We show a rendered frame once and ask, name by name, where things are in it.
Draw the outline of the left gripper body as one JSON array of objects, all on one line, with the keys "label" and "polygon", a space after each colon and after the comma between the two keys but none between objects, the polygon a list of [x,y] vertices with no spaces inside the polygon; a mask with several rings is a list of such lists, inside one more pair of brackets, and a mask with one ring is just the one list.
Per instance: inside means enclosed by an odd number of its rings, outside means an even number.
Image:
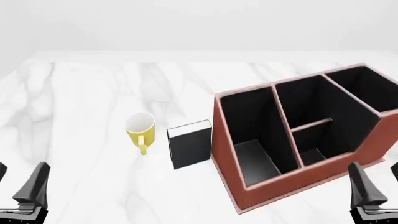
[{"label": "left gripper body", "polygon": [[44,224],[48,204],[21,205],[19,208],[0,208],[0,224]]}]

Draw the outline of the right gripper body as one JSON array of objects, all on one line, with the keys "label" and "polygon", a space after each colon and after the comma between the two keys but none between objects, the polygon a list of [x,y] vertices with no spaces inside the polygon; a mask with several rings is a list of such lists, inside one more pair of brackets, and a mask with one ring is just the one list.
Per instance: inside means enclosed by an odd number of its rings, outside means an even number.
[{"label": "right gripper body", "polygon": [[398,208],[351,205],[350,214],[355,224],[398,224]]}]

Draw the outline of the red-brown desk caddy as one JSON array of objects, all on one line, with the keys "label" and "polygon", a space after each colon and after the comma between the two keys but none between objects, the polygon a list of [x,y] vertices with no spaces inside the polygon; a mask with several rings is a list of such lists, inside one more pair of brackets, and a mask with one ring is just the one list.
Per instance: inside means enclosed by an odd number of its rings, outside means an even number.
[{"label": "red-brown desk caddy", "polygon": [[398,82],[363,63],[217,93],[211,158],[238,214],[372,166],[398,141]]}]

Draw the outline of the black book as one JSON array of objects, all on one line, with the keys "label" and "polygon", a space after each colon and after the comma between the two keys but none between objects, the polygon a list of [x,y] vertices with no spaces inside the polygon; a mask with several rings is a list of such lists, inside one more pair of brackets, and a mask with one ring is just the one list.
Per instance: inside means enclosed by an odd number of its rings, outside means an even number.
[{"label": "black book", "polygon": [[209,160],[211,134],[212,126],[207,119],[167,129],[173,169]]}]

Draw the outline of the yellow mug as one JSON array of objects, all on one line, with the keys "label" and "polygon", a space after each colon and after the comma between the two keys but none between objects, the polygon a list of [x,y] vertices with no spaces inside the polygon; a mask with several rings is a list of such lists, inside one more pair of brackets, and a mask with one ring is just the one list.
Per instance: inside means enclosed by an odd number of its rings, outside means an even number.
[{"label": "yellow mug", "polygon": [[140,112],[131,115],[125,122],[125,130],[142,155],[155,140],[155,118],[150,113]]}]

